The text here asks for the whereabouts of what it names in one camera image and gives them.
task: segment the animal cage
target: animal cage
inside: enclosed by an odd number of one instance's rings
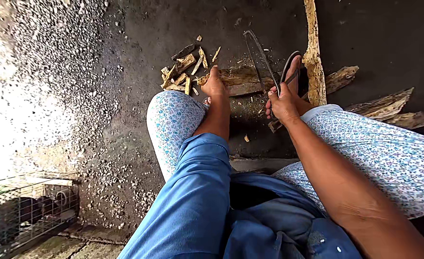
[[[56,234],[76,221],[76,173],[44,173],[0,180],[0,258]]]

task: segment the dark ground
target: dark ground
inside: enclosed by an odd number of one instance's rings
[[[403,111],[424,110],[422,3],[409,0],[325,0],[316,3],[325,74],[343,66],[360,67],[353,84],[329,95],[329,103],[345,107],[415,87]],[[117,32],[121,29],[122,33],[106,33],[101,65],[121,64],[124,68],[121,78],[106,80],[108,85],[117,80],[113,91],[120,92],[121,104],[111,127],[105,131],[105,137],[108,143],[118,141],[118,145],[124,143],[129,150],[140,151],[141,158],[127,152],[118,158],[118,162],[131,164],[143,189],[152,189],[155,193],[163,185],[163,179],[146,129],[146,108],[151,98],[161,91],[160,69],[172,66],[170,57],[173,54],[194,42],[197,35],[202,35],[200,45],[209,63],[209,54],[214,54],[221,46],[218,65],[220,68],[231,67],[248,58],[242,33],[252,29],[260,37],[263,47],[270,49],[272,59],[279,61],[277,68],[282,70],[284,59],[290,53],[294,50],[304,52],[307,47],[307,21],[301,0],[120,0],[110,2],[105,19],[109,21],[109,30]],[[196,75],[204,74],[202,69]],[[205,96],[197,89],[200,95],[195,99],[202,101]],[[269,120],[257,115],[263,108],[261,100],[266,100],[265,96],[256,94],[253,98],[252,103],[250,97],[232,99],[231,153],[244,157],[295,157],[288,133],[280,130],[272,134],[266,126]],[[238,102],[250,112],[243,112]],[[417,132],[424,134],[424,128]],[[250,142],[244,141],[246,134]],[[119,201],[127,204],[123,209],[125,216],[119,220],[109,218],[108,221],[114,226],[126,222],[129,224],[125,227],[135,227],[141,218],[132,211],[130,183],[121,185],[122,188],[113,189]],[[98,197],[86,197],[85,185],[81,194],[84,202],[93,199],[95,203],[100,202]],[[85,218],[96,222],[97,216],[91,214]]]

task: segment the ground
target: ground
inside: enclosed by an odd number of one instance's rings
[[[202,35],[209,63],[221,46],[215,64],[235,66],[248,60],[242,33],[252,29],[282,70],[290,53],[307,47],[301,0],[65,3],[0,2],[0,168],[77,172],[85,224],[134,230],[163,186],[145,121],[161,91],[160,69],[172,66],[173,54]],[[329,103],[345,107],[415,87],[404,111],[424,110],[424,5],[316,4],[325,74],[360,67],[353,84],[329,95]],[[202,101],[197,89],[194,97]],[[271,133],[258,114],[264,95],[230,100],[232,154],[296,156],[288,133]]]

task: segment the knee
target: knee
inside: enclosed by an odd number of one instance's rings
[[[147,120],[161,114],[168,114],[174,109],[180,109],[191,99],[190,96],[178,91],[164,91],[156,94],[148,106]]]

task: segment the leg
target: leg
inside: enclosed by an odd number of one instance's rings
[[[175,172],[181,144],[192,136],[205,112],[203,104],[177,91],[158,93],[151,100],[146,124],[165,181]]]
[[[423,135],[342,111],[335,105],[311,109],[302,119],[364,172],[408,218],[424,215]],[[301,163],[273,176],[298,186],[323,208]]]

